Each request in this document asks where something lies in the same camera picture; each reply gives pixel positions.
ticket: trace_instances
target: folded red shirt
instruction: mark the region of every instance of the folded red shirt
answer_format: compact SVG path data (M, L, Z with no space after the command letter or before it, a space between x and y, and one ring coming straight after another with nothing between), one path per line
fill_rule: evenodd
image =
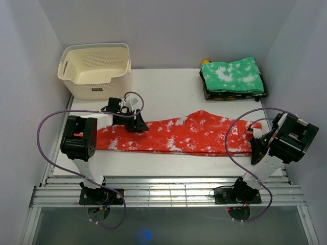
M127 152L186 154L197 156L227 156L224 139L233 120L197 111L189 116L147 122L149 131L127 132L125 126L114 125L97 134L97 149ZM240 120L228 136L232 155L251 155L251 122Z

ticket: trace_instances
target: green tie-dye cloth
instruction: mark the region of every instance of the green tie-dye cloth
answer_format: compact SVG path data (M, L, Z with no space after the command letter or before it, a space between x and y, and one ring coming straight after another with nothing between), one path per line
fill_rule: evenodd
M260 94L264 86L253 57L232 63L212 62L201 66L205 84L210 92Z

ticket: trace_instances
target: stack of folded clothes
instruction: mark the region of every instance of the stack of folded clothes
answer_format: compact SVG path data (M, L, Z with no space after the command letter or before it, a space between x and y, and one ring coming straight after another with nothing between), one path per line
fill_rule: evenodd
M232 63L210 62L201 66L200 76L206 100L266 97L267 89L253 57Z

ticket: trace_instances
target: metal frame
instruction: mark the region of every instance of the metal frame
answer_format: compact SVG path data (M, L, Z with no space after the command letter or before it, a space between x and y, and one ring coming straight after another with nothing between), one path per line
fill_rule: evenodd
M67 108L73 103L69 99ZM56 161L59 152L59 142L64 124L59 130L51 160ZM291 185L282 168L284 176L269 177L266 186L274 194L273 206L297 206L309 244L318 244L313 229L306 201L301 187ZM125 189L125 200L128 207L216 207L213 198L209 198L209 191L221 185L232 185L237 177L227 178L111 178L106 177L107 185L112 188ZM28 221L21 244L32 244L39 221L42 207L84 207L78 204L80 196L79 177L55 177L53 167L48 164L41 183L36 187L30 204ZM266 206L270 196L264 189L260 190L261 204L252 206Z

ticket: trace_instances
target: black mounting plate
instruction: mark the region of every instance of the black mounting plate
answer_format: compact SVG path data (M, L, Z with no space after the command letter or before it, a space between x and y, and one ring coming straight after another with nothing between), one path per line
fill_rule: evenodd
M222 187L217 188L214 190L215 195L215 203L216 204L237 204L232 198L231 198L231 190L232 187ZM261 203L261 197L260 194L252 199L250 201L250 204L259 204Z
M122 195L124 195L124 189L115 189ZM111 205L122 205L123 201L121 198L117 198L117 195L115 192L108 190L108 197L110 198ZM95 201L93 201L90 197L86 195L86 192L84 190L81 190L80 194L80 200L78 202L80 205L101 205Z

